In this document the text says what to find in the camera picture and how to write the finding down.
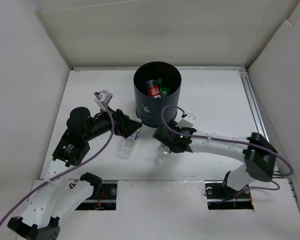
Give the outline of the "green plastic bottle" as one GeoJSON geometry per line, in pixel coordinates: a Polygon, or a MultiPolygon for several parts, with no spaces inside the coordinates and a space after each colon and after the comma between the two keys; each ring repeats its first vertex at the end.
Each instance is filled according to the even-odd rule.
{"type": "Polygon", "coordinates": [[[167,87],[161,78],[158,78],[156,80],[156,84],[158,85],[159,91],[160,91],[160,96],[167,97],[170,94],[170,89],[167,87]]]}

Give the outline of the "clear bottle red label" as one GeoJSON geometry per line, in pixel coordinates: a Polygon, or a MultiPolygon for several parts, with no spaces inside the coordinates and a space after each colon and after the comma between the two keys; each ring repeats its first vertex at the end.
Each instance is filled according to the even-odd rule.
{"type": "Polygon", "coordinates": [[[148,80],[145,82],[146,91],[149,97],[160,98],[161,92],[158,84],[154,79],[148,80]]]}

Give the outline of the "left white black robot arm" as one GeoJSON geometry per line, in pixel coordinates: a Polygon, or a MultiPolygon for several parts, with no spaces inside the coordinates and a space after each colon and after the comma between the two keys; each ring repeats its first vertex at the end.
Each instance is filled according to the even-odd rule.
{"type": "Polygon", "coordinates": [[[82,163],[90,150],[89,141],[110,132],[111,136],[128,138],[142,123],[130,119],[120,109],[102,110],[91,116],[86,107],[73,109],[66,122],[67,129],[52,154],[46,172],[46,184],[30,199],[20,216],[12,217],[7,226],[26,240],[55,240],[61,225],[88,198],[97,198],[102,191],[102,179],[86,172],[78,182],[63,194],[68,179],[64,172],[82,163]]]}

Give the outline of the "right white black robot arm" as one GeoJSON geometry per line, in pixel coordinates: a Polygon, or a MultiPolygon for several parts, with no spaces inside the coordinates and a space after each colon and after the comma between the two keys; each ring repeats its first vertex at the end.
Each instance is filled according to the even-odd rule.
{"type": "Polygon", "coordinates": [[[241,162],[235,170],[228,170],[220,189],[233,197],[254,181],[269,183],[273,180],[277,150],[259,133],[248,137],[225,137],[180,126],[175,121],[159,126],[152,135],[170,152],[207,153],[228,157],[241,162]]]}

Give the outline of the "clear bottle green blue label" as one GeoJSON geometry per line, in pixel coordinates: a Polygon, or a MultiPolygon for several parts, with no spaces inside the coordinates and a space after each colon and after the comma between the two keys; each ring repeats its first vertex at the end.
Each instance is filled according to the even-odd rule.
{"type": "Polygon", "coordinates": [[[157,149],[156,163],[162,164],[166,159],[169,158],[170,155],[171,155],[170,148],[165,144],[161,143],[157,149]]]}

